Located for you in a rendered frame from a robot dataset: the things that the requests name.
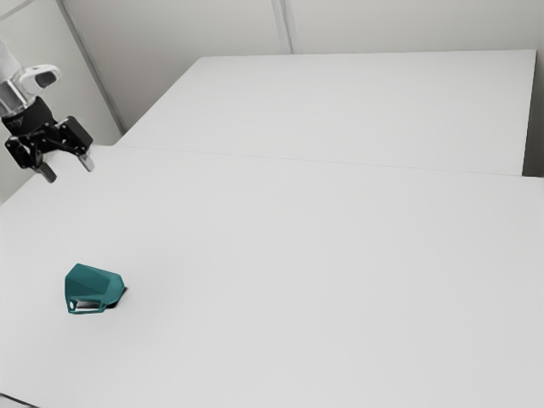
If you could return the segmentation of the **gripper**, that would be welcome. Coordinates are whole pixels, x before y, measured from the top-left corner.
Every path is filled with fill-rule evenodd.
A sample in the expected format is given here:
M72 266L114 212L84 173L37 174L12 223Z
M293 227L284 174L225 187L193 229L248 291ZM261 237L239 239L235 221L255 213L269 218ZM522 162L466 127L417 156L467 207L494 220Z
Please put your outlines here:
M52 151L53 146L76 156L88 172L94 170L89 152L94 142L91 135L74 116L57 123L41 97L36 97L21 113L3 117L2 123L12 135L4 145L17 165L42 175L50 184L57 175L44 161L44 154L46 150Z

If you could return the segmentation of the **teal faceted mug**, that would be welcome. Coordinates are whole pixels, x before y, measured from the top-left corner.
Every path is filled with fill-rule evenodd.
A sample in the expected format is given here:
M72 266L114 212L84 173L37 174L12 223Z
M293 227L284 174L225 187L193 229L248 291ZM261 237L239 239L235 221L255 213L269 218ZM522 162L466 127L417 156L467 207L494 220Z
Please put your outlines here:
M72 315L104 313L116 307L127 290L122 277L77 263L65 276L65 303Z

